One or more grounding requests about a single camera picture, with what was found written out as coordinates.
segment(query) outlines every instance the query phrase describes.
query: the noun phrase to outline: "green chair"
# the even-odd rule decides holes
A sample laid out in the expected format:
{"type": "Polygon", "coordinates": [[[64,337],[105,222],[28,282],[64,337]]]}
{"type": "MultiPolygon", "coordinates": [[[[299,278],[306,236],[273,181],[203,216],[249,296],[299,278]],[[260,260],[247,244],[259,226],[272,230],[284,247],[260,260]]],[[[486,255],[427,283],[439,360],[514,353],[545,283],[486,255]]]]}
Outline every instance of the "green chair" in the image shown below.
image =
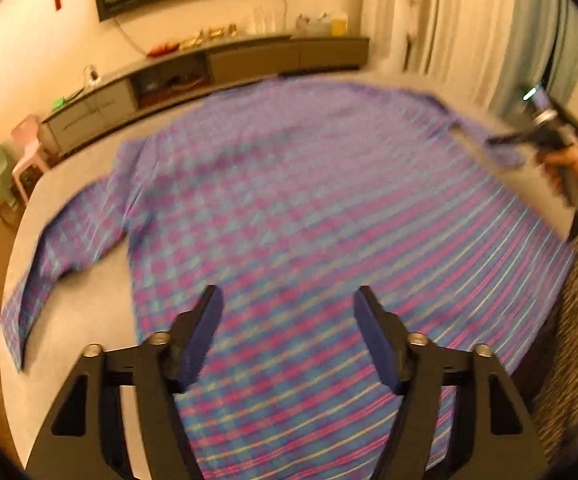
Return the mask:
{"type": "Polygon", "coordinates": [[[8,151],[4,149],[2,144],[0,144],[0,198],[3,199],[10,208],[18,208],[18,201],[14,196],[11,188],[13,186],[13,177],[11,172],[15,166],[15,161],[8,154],[8,151]]]}

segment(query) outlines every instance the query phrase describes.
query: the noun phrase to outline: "teal curtain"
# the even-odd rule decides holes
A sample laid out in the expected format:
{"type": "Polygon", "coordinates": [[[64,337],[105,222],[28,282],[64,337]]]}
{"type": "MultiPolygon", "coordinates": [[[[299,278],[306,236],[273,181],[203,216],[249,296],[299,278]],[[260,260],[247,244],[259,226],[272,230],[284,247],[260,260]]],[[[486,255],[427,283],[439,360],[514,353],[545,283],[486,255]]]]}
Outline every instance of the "teal curtain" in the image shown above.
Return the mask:
{"type": "Polygon", "coordinates": [[[547,92],[566,104],[578,81],[578,9],[571,0],[560,0],[560,19],[554,65],[547,92]]]}
{"type": "Polygon", "coordinates": [[[490,110],[502,117],[512,113],[521,88],[535,85],[551,55],[559,15],[559,0],[515,0],[511,35],[500,80],[490,110]]]}

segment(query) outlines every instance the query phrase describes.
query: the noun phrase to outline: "pink chair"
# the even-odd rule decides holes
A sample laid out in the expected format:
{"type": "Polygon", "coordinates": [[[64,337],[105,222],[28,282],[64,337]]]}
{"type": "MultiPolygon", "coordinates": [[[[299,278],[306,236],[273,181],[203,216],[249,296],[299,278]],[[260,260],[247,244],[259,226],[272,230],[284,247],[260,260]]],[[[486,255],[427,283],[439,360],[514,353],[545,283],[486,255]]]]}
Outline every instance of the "pink chair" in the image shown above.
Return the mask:
{"type": "Polygon", "coordinates": [[[39,128],[38,119],[34,115],[29,115],[11,131],[13,140],[24,148],[22,158],[20,158],[13,168],[13,180],[16,186],[18,186],[18,190],[25,204],[29,202],[29,197],[26,195],[26,191],[20,182],[20,174],[29,166],[37,166],[42,173],[47,173],[51,170],[40,156],[40,152],[44,147],[38,139],[39,128]]]}

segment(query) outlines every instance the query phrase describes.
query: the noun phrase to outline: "cabinet drawer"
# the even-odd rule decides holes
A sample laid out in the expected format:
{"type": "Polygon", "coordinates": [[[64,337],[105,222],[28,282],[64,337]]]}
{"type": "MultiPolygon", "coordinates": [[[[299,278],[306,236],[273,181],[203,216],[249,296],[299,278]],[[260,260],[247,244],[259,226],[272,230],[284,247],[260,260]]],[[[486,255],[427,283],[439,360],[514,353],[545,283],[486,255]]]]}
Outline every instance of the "cabinet drawer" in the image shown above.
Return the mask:
{"type": "Polygon", "coordinates": [[[296,43],[244,46],[209,55],[214,84],[225,84],[298,70],[300,46],[296,43]]]}
{"type": "Polygon", "coordinates": [[[344,68],[363,66],[369,57],[367,40],[313,40],[301,41],[300,68],[344,68]]]}
{"type": "Polygon", "coordinates": [[[89,108],[102,114],[107,126],[115,126],[136,113],[133,89],[128,79],[113,83],[86,98],[89,108]]]}
{"type": "Polygon", "coordinates": [[[60,152],[76,147],[82,138],[103,131],[105,124],[102,114],[86,100],[71,105],[49,121],[60,152]]]}

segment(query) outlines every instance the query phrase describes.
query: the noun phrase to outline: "purple fabric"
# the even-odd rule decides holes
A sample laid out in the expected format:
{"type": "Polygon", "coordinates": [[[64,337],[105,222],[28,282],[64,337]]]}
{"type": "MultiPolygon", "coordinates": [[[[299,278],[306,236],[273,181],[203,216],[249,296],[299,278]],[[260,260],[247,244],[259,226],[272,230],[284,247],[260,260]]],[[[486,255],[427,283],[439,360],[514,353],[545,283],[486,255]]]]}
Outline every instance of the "purple fabric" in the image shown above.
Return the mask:
{"type": "MultiPolygon", "coordinates": [[[[399,399],[355,324],[358,286],[409,330],[488,342],[512,370],[572,260],[452,139],[456,121],[488,135],[426,96],[277,80],[125,143],[47,226],[3,309],[16,365],[59,277],[127,235],[138,341],[208,284],[225,292],[199,381],[177,399],[205,478],[367,478],[399,399]]],[[[451,413],[444,393],[431,463],[451,413]]]]}

